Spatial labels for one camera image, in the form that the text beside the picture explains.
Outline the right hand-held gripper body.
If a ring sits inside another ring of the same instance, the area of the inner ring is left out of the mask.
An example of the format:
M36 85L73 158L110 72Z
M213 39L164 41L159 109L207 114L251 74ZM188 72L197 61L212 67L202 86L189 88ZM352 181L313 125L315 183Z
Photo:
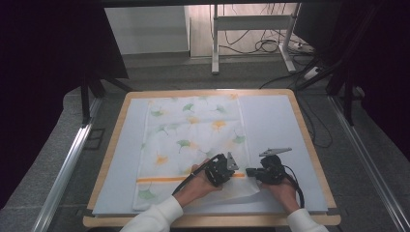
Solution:
M279 185L286 177L285 167L281 163L278 154L291 151L291 148L268 148L260 154L262 160L260 163L263 166L261 173L258 175L258 180L268 185Z

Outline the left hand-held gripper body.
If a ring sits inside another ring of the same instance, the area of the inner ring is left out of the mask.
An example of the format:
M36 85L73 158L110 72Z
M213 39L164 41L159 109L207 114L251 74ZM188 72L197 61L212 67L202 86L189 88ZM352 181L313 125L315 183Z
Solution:
M227 155L217 154L211 158L205 167L205 174L210 183L217 188L229 181L231 173L238 169L236 160L228 152Z

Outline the white leaf print cloth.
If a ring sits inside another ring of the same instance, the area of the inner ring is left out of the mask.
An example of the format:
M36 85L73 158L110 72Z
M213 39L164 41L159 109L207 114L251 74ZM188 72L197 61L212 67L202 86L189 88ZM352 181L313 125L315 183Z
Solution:
M238 169L221 191L197 206L251 196L259 192L246 176L249 149L239 97L194 96L148 100L132 207L144 211L159 204L191 173L191 167L232 156Z

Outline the person's right hand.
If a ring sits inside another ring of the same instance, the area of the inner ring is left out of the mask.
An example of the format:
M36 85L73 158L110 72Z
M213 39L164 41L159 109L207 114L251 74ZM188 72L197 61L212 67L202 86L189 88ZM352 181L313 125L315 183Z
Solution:
M296 200L296 190L289 180L284 179L279 185L261 184L261 187L274 196L288 215L300 209Z

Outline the person's left hand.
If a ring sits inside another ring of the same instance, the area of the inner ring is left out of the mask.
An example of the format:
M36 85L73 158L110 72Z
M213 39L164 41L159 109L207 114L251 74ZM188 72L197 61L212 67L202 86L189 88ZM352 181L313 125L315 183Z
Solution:
M182 208L188 206L194 200L200 199L210 192L222 190L222 186L215 187L208 180L205 171L201 170L177 193L174 194Z

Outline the white table mat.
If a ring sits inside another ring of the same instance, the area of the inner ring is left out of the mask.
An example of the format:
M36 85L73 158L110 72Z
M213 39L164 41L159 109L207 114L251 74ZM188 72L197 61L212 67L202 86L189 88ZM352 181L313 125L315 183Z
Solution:
M289 97L234 95L239 97L245 125L250 160L248 168L259 167L262 159L260 154L268 148L291 148L291 151L279 154L279 158L295 171L304 193L306 208L312 213L327 212L328 205ZM96 216L133 216L140 213L132 205L150 99L155 98L132 98L125 108L126 117L119 125L120 134L112 139L115 150L93 210ZM267 191L258 189L259 192L254 195L217 203L197 206L196 200L186 211L191 215L280 212L279 203Z

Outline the white power adapter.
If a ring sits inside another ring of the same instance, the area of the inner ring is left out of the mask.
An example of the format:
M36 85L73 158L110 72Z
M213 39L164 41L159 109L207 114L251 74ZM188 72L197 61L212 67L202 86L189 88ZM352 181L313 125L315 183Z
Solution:
M321 72L321 69L319 67L313 67L311 70L309 70L305 76L304 79L305 80L309 80L312 79L313 77L315 77L317 74L319 74Z

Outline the black metal stand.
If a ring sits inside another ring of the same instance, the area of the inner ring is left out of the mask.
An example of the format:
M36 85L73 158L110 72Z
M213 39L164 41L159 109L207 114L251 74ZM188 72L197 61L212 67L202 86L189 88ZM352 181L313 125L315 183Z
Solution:
M350 69L352 68L354 55L357 53L360 42L363 40L366 31L379 11L382 3L382 0L371 0L368 3L365 3L359 18L331 47L333 50L339 49L338 59L331 66L327 67L319 74L316 74L310 80L307 80L302 84L297 84L295 87L295 91L303 91L310 85L313 85L330 75L332 78L326 87L326 93L329 96L336 96L341 88L344 88L344 95L342 97L342 115L350 126L354 125L352 120L354 78L350 74Z
M118 44L103 7L86 8L82 21L83 76L81 78L82 127L91 121L89 92L100 99L105 95L102 80L131 92L132 87L120 81L128 78Z

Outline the white power strip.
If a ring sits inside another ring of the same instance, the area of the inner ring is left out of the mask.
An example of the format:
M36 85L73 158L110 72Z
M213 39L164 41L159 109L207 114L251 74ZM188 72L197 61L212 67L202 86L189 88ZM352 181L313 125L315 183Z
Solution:
M308 43L291 42L288 48L293 52L299 53L313 53L315 51L315 49Z

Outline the dark monitor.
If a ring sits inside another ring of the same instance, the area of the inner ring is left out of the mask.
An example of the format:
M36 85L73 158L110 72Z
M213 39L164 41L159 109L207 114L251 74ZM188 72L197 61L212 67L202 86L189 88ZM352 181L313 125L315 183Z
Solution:
M328 47L340 8L339 2L302 3L293 33L316 50Z

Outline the dark curtain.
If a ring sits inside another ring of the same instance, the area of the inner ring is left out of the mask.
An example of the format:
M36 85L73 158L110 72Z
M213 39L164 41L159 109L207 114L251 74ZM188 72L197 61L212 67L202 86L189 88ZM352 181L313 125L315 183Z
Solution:
M410 0L350 0L342 17L361 18L378 5L351 61L362 106L410 161Z
M0 0L0 209L85 81L125 78L102 0Z

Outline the white cabinet panel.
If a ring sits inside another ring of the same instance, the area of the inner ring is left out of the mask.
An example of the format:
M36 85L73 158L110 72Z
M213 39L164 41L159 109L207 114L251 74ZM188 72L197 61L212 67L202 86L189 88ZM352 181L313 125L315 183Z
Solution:
M123 55L190 50L190 19L187 7L129 7L104 10Z

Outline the aluminium rail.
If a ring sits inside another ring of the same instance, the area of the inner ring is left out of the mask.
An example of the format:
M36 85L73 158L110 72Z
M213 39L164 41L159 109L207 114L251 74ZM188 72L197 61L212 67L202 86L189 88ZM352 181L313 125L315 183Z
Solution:
M355 153L359 157L362 166L364 167L367 176L371 180L376 192L383 202L389 216L391 217L397 232L410 232L410 219L405 215L405 212L398 200L396 199L391 188L387 185L386 180L382 177L380 171L376 167L369 151L366 148L363 140L357 133L354 126L351 126L343 114L343 107L339 99L334 96L329 96L328 100L334 109L338 120L343 127L350 143L352 144Z
M91 128L94 125L102 101L102 99L94 99L92 101L92 104L89 107L90 119L84 126L82 126L78 130L73 140L73 144L66 155L60 171L30 232L47 232L67 188L67 185L73 175L73 171L86 143L86 140L90 134Z

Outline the white metal desk frame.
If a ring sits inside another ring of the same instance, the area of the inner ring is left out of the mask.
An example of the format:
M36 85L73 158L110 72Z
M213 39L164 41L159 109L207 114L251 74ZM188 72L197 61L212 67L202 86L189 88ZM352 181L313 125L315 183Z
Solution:
M296 68L290 58L288 46L293 33L295 22L300 9L297 3L292 14L273 15L224 15L219 16L219 6L214 6L213 14L213 52L212 52L212 74L220 72L219 55L219 31L239 31L239 30L285 30L286 34L278 49L290 73L294 73Z

